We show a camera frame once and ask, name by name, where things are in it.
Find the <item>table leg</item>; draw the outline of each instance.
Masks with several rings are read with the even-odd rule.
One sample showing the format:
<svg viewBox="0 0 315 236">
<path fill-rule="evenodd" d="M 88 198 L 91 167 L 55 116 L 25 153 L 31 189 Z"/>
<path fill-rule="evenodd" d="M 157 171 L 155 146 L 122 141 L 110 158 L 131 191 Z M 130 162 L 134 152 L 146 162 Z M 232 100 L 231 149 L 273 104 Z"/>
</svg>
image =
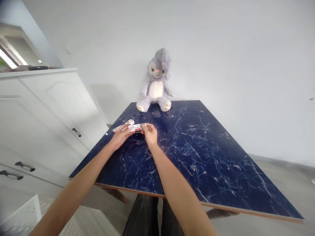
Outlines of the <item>table leg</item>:
<svg viewBox="0 0 315 236">
<path fill-rule="evenodd" d="M 218 218 L 225 218 L 225 217 L 235 216 L 235 215 L 239 215 L 239 213 L 233 212 L 233 211 L 216 209 L 216 208 L 213 208 L 213 209 L 207 211 L 207 216 L 209 217 L 210 220 L 211 219 L 218 219 Z"/>
<path fill-rule="evenodd" d="M 119 190 L 107 188 L 104 186 L 99 186 L 99 187 L 103 189 L 104 191 L 106 191 L 108 194 L 112 195 L 117 200 L 121 201 L 122 203 L 126 204 L 128 202 L 128 198 L 126 198 L 125 195 L 123 195 Z"/>
</svg>

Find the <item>cabinet handle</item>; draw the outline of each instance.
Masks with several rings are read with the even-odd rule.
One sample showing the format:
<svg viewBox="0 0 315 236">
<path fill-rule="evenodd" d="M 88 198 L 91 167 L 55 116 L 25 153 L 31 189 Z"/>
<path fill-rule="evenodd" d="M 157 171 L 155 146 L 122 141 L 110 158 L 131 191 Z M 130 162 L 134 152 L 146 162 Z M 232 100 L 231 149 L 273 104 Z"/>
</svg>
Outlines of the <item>cabinet handle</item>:
<svg viewBox="0 0 315 236">
<path fill-rule="evenodd" d="M 79 131 L 77 131 L 75 128 L 73 128 L 72 130 L 73 130 L 73 131 L 75 131 L 75 132 L 76 132 L 76 134 L 77 134 L 79 137 L 81 137 L 81 134 L 80 134 L 80 132 L 79 132 Z"/>
<path fill-rule="evenodd" d="M 23 179 L 23 176 L 17 176 L 15 174 L 9 174 L 6 170 L 0 171 L 0 175 L 5 175 L 6 177 L 8 177 L 10 179 L 16 179 L 16 180 Z"/>
<path fill-rule="evenodd" d="M 17 163 L 15 163 L 15 165 L 16 166 L 20 166 L 20 167 L 22 167 L 25 170 L 29 170 L 30 172 L 35 170 L 35 168 L 32 168 L 32 167 L 27 166 L 27 165 L 24 165 L 24 164 L 22 164 L 22 162 L 17 162 Z"/>
</svg>

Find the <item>hand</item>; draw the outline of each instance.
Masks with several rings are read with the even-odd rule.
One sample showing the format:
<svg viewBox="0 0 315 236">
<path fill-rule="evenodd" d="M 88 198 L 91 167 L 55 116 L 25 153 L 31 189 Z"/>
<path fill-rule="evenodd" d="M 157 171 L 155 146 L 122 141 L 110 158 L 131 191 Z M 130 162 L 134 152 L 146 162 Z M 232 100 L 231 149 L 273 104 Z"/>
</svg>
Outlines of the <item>hand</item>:
<svg viewBox="0 0 315 236">
<path fill-rule="evenodd" d="M 158 132 L 154 125 L 146 123 L 147 126 L 142 125 L 141 133 L 145 135 L 145 140 L 147 141 L 148 148 L 151 149 L 155 146 L 158 146 Z"/>
<path fill-rule="evenodd" d="M 108 145 L 112 146 L 114 151 L 116 151 L 120 146 L 126 141 L 126 139 L 133 135 L 134 132 L 130 132 L 131 130 L 126 128 L 124 131 L 123 128 L 128 127 L 130 124 L 125 124 L 119 127 L 119 129 L 116 131 L 114 136 L 112 137 L 111 141 L 108 143 Z"/>
</svg>

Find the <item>stuffed bunny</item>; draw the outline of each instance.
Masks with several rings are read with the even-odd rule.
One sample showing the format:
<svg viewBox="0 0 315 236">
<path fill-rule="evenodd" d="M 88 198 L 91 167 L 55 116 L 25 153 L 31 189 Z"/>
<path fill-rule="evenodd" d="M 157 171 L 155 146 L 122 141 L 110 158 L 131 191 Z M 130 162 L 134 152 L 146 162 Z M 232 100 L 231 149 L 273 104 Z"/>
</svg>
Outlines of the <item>stuffed bunny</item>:
<svg viewBox="0 0 315 236">
<path fill-rule="evenodd" d="M 171 76 L 171 58 L 165 48 L 161 48 L 155 53 L 148 65 L 147 75 L 149 81 L 141 90 L 143 100 L 137 102 L 139 111 L 147 112 L 151 103 L 158 103 L 162 111 L 168 111 L 171 108 L 171 101 L 164 97 L 164 91 L 167 95 L 173 97 L 173 92 L 167 84 Z"/>
</svg>

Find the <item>blue marble table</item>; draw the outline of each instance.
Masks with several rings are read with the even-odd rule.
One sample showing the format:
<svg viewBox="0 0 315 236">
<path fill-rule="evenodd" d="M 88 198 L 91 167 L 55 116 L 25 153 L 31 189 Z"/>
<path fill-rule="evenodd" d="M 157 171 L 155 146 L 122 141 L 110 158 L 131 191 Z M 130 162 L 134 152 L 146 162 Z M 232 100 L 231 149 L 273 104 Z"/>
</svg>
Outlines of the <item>blue marble table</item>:
<svg viewBox="0 0 315 236">
<path fill-rule="evenodd" d="M 292 222 L 304 219 L 201 101 L 172 101 L 168 112 L 151 104 L 146 113 L 131 103 L 70 178 L 110 141 L 112 129 L 129 119 L 135 124 L 154 124 L 159 146 L 203 205 Z M 157 168 L 141 134 L 131 136 L 112 155 L 96 184 L 164 196 Z"/>
</svg>

